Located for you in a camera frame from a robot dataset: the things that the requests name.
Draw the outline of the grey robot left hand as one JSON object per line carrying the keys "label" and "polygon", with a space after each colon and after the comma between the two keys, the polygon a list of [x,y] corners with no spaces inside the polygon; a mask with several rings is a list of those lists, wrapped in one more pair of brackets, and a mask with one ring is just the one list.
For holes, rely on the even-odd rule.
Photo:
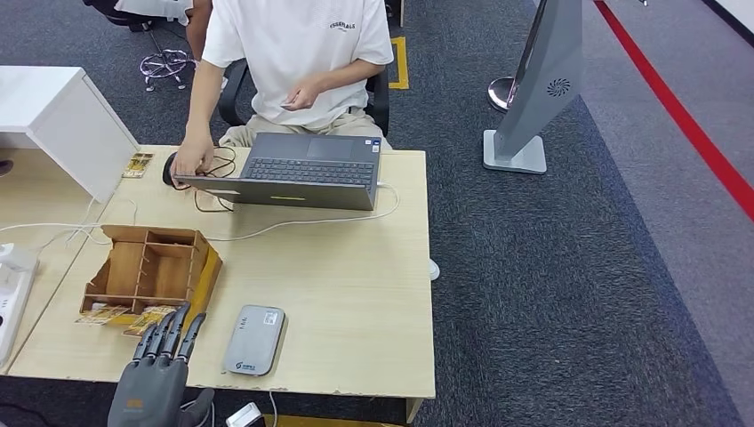
{"label": "grey robot left hand", "polygon": [[185,302],[147,327],[117,383],[108,426],[213,425],[213,389],[202,389],[191,401],[183,401],[189,360],[206,317],[204,312],[197,314],[184,333],[190,308]]}

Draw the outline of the person's left hand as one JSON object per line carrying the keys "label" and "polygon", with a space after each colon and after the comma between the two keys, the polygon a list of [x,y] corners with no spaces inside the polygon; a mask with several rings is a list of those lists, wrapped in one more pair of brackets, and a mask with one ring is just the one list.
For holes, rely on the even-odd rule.
{"label": "person's left hand", "polygon": [[302,79],[289,91],[281,107],[289,111],[310,109],[322,92],[322,86],[321,76]]}

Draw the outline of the person's right hand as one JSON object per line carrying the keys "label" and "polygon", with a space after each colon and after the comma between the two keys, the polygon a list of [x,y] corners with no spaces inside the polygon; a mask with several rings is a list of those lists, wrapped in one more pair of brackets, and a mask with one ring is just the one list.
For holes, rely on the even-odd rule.
{"label": "person's right hand", "polygon": [[169,168],[170,182],[176,189],[186,185],[179,180],[180,176],[195,176],[198,172],[209,169],[213,161],[214,146],[209,133],[186,133],[184,139],[173,157]]}

